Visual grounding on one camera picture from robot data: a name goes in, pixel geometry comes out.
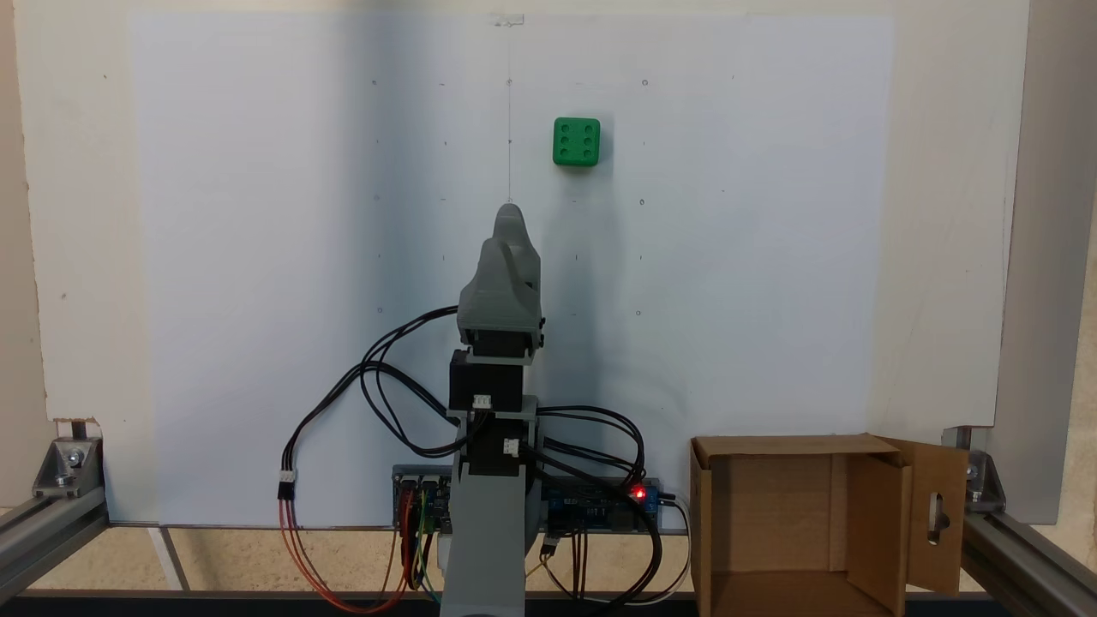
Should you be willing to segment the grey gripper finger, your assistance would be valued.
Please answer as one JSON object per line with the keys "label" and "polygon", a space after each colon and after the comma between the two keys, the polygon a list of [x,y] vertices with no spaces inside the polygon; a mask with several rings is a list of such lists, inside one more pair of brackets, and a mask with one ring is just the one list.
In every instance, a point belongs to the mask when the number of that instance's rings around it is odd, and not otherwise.
{"label": "grey gripper finger", "polygon": [[541,258],[531,242],[525,216],[517,204],[504,204],[495,218],[495,238],[504,242],[513,255],[522,281],[530,289],[541,291]]}
{"label": "grey gripper finger", "polygon": [[518,268],[510,247],[501,239],[489,238],[482,243],[477,270],[471,278],[470,284],[465,287],[465,291],[509,292],[518,281]]}

